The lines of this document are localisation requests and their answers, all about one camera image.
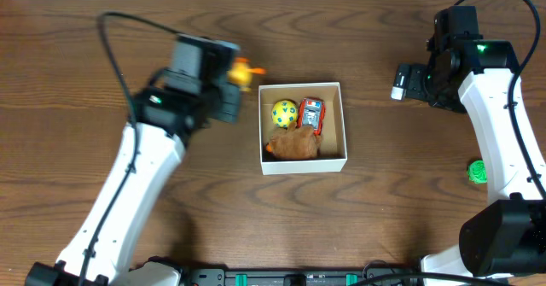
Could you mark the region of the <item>yellow blue duck toy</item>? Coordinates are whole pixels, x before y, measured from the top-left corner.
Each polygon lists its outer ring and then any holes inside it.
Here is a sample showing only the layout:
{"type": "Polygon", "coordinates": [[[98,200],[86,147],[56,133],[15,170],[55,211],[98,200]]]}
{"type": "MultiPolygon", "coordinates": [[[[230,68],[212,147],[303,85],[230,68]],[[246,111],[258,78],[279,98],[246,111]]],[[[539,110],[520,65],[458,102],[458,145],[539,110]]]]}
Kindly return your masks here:
{"type": "Polygon", "coordinates": [[[238,85],[240,91],[249,92],[254,75],[265,75],[266,70],[262,67],[251,67],[249,60],[243,57],[236,57],[232,68],[228,71],[228,81],[238,85]]]}

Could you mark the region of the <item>yellow ball with blue letters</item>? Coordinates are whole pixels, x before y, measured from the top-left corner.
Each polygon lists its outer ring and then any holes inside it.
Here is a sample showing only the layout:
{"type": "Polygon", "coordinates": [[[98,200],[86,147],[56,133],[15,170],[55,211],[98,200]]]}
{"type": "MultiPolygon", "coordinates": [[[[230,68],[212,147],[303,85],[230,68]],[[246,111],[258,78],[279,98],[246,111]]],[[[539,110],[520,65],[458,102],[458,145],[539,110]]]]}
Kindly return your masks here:
{"type": "Polygon", "coordinates": [[[299,117],[298,106],[291,100],[276,102],[271,109],[271,118],[277,127],[287,128],[296,123],[299,117]]]}

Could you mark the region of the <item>brown plush toy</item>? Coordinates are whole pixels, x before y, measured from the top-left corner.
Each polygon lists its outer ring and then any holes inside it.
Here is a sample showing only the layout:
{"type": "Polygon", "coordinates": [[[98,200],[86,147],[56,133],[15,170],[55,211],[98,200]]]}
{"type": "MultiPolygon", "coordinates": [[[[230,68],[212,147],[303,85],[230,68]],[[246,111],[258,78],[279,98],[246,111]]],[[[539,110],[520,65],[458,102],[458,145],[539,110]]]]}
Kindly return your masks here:
{"type": "Polygon", "coordinates": [[[265,150],[279,160],[312,160],[318,157],[321,143],[322,137],[315,134],[311,125],[297,127],[291,123],[272,132],[265,150]]]}

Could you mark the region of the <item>red toy car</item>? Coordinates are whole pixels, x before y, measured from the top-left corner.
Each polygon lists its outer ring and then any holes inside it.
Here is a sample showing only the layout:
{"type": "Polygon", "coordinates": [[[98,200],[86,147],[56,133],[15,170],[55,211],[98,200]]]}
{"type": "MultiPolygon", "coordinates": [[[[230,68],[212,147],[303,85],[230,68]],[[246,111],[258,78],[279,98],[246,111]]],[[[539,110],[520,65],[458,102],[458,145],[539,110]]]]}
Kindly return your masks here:
{"type": "Polygon", "coordinates": [[[304,98],[299,105],[297,127],[309,125],[313,128],[313,133],[319,136],[322,133],[325,113],[324,101],[316,98],[304,98]]]}

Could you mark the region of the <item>green yarn ball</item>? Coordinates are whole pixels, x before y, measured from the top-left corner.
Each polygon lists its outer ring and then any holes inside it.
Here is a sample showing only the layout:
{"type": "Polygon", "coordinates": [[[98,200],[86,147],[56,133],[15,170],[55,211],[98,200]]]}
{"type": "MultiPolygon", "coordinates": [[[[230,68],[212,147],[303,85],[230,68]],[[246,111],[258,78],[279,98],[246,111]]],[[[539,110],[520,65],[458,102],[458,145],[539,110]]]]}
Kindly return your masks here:
{"type": "Polygon", "coordinates": [[[487,174],[485,170],[485,163],[482,160],[476,160],[468,165],[467,169],[468,178],[475,184],[486,184],[487,174]]]}

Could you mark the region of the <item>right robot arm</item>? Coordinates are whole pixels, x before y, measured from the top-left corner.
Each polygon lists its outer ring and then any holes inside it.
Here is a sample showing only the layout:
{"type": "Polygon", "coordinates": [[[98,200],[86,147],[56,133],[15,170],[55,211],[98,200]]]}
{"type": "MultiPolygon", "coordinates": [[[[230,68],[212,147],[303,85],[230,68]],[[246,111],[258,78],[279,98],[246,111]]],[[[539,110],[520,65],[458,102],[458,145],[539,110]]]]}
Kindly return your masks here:
{"type": "Polygon", "coordinates": [[[392,99],[421,100],[467,114],[487,176],[488,205],[461,228],[458,243],[421,259],[428,274],[516,276],[545,271],[545,160],[521,97],[508,41],[430,39],[427,65],[398,67],[392,99]]]}

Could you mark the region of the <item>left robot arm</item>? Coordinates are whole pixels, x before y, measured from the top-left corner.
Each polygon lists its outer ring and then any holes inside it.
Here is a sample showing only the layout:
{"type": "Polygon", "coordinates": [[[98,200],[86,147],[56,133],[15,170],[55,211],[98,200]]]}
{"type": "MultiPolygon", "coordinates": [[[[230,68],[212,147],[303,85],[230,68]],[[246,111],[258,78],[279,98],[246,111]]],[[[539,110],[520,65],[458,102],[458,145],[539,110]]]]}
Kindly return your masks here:
{"type": "Polygon", "coordinates": [[[106,182],[77,234],[52,266],[35,263],[27,285],[181,285],[183,269],[167,260],[131,268],[140,235],[160,192],[182,163],[189,138],[208,119],[235,121],[241,87],[149,85],[132,98],[106,182]]]}

